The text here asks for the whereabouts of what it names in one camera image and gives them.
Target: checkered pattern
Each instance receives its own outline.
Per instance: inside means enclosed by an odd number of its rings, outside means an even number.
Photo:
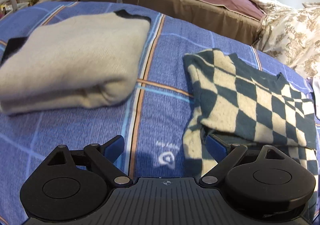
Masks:
[[[196,106],[184,135],[187,158],[203,158],[203,146],[195,140],[206,127],[240,137],[243,144],[277,146],[318,174],[313,102],[281,73],[269,75],[219,49],[187,54],[184,63]],[[211,167],[203,165],[202,174]]]

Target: logo on bedsheet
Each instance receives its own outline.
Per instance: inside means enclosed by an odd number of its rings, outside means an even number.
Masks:
[[[176,163],[174,161],[174,155],[172,152],[163,152],[159,155],[159,163],[161,165],[167,165],[170,169],[174,170]]]

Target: gray ribbed plate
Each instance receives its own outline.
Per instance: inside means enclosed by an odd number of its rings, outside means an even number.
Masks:
[[[25,225],[45,225],[35,219]],[[228,206],[217,189],[199,187],[193,178],[140,178],[130,188],[115,189],[91,215],[64,225],[262,225]],[[308,225],[302,219],[273,225]]]

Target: blue plaid fabric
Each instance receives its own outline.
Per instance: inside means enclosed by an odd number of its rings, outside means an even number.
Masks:
[[[115,165],[122,171],[131,177],[183,176],[182,136],[194,106],[191,81],[183,68],[182,57],[186,53],[213,47],[225,54],[236,53],[256,69],[272,75],[281,72],[296,89],[311,98],[310,84],[272,57],[190,23],[127,4],[45,2],[19,10],[0,21],[0,57],[8,39],[28,36],[40,25],[120,9],[151,18],[135,90],[128,100],[115,107],[0,115],[0,220],[16,225],[27,218],[19,199],[20,188],[59,144],[75,150],[90,143],[103,144],[120,134],[125,138],[125,152]],[[319,151],[319,120],[316,127]],[[318,204],[313,208],[317,214]]]

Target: beige sweater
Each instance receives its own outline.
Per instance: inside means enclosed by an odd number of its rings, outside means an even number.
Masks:
[[[132,92],[150,23],[115,13],[38,27],[0,67],[5,114],[117,104]]]

